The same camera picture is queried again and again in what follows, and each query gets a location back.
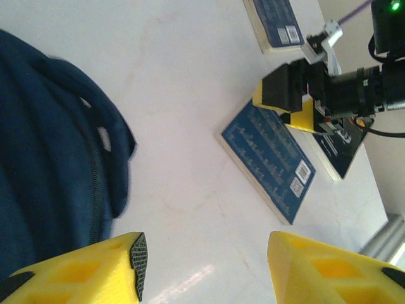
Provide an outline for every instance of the barcode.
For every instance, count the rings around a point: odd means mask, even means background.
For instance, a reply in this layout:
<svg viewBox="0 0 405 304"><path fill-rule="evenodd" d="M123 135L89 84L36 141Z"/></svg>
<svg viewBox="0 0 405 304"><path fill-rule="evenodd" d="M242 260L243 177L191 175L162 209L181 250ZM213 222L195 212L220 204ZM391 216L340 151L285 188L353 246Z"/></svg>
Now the barcode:
<svg viewBox="0 0 405 304"><path fill-rule="evenodd" d="M295 196L297 196L297 198L299 198L302 194L302 192L304 191L304 185L302 185L297 177L294 177L294 179L292 180L292 183L290 185L290 189L291 191L294 193Z"/></svg>
<svg viewBox="0 0 405 304"><path fill-rule="evenodd" d="M311 173L312 173L312 171L311 171L311 169L309 169L309 167L307 166L305 161L301 160L297 167L296 174L297 174L298 178L301 180L301 182L304 183L304 185L309 180Z"/></svg>
<svg viewBox="0 0 405 304"><path fill-rule="evenodd" d="M278 35L280 36L280 40L282 44L290 43L289 36L287 35L287 31L284 28L277 29Z"/></svg>
<svg viewBox="0 0 405 304"><path fill-rule="evenodd" d="M299 43L300 38L298 36L297 28L293 25L286 26L285 29L290 37L291 43Z"/></svg>

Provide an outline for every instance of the black cable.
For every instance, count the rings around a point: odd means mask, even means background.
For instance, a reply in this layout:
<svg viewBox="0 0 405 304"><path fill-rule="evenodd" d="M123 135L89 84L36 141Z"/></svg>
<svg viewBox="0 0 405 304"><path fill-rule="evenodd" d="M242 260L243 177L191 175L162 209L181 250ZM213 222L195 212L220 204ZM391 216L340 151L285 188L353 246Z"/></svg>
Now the black cable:
<svg viewBox="0 0 405 304"><path fill-rule="evenodd" d="M378 136L383 136L383 137L405 138L405 133L389 133L389 132L383 132L383 131L374 130L374 129L370 128L370 127L363 127L362 125L357 123L357 119L358 119L358 117L354 118L354 120L353 120L354 124L357 125L358 128L360 128L361 130L363 130L366 133L372 133L372 134L375 134L375 135L378 135Z"/></svg>
<svg viewBox="0 0 405 304"><path fill-rule="evenodd" d="M377 56L375 54L375 38L374 35L372 35L369 43L368 43L368 52L370 53L370 56L373 57L373 59L377 60L378 62L381 63L392 63L398 60L400 57L381 57Z"/></svg>

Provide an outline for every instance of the yellow block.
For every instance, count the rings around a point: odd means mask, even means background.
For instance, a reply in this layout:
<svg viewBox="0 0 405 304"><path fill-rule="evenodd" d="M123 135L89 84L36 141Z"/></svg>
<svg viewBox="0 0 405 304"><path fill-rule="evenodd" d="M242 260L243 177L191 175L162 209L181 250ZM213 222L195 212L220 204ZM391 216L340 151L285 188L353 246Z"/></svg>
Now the yellow block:
<svg viewBox="0 0 405 304"><path fill-rule="evenodd" d="M138 303L146 263L145 235L124 234L19 270L35 275L2 304Z"/></svg>
<svg viewBox="0 0 405 304"><path fill-rule="evenodd" d="M309 98L307 101L302 103L302 111L291 113L290 115L290 126L303 130L306 132L314 133L314 101Z"/></svg>
<svg viewBox="0 0 405 304"><path fill-rule="evenodd" d="M258 87L252 96L252 104L254 106L261 106L261 100L263 98L263 80L260 80Z"/></svg>
<svg viewBox="0 0 405 304"><path fill-rule="evenodd" d="M268 264L278 304L400 304L391 264L285 232L273 232Z"/></svg>

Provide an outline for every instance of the black rubber pad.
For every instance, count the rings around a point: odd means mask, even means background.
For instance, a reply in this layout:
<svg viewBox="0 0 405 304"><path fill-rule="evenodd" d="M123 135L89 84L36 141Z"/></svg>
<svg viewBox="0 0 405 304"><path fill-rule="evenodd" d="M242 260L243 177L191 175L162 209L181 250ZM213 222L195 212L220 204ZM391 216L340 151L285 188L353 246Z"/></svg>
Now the black rubber pad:
<svg viewBox="0 0 405 304"><path fill-rule="evenodd" d="M136 275L135 290L139 301L142 301L147 265L147 246L144 233L140 234L131 246L129 257L131 266L135 270Z"/></svg>
<svg viewBox="0 0 405 304"><path fill-rule="evenodd" d="M392 269L392 268L383 268L382 272L392 279L394 282L396 282L398 285L400 285L402 288L405 289L405 272Z"/></svg>
<svg viewBox="0 0 405 304"><path fill-rule="evenodd" d="M31 271L16 274L0 282L0 302L3 302L9 295L23 286L35 273Z"/></svg>

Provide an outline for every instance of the blue backpack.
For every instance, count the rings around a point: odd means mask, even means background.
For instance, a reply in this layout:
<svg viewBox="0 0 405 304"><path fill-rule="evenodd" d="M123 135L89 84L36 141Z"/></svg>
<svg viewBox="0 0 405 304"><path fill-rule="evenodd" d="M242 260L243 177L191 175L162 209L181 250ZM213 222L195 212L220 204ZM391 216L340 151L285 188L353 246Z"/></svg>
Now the blue backpack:
<svg viewBox="0 0 405 304"><path fill-rule="evenodd" d="M109 238L135 145L88 76L0 30L0 279Z"/></svg>

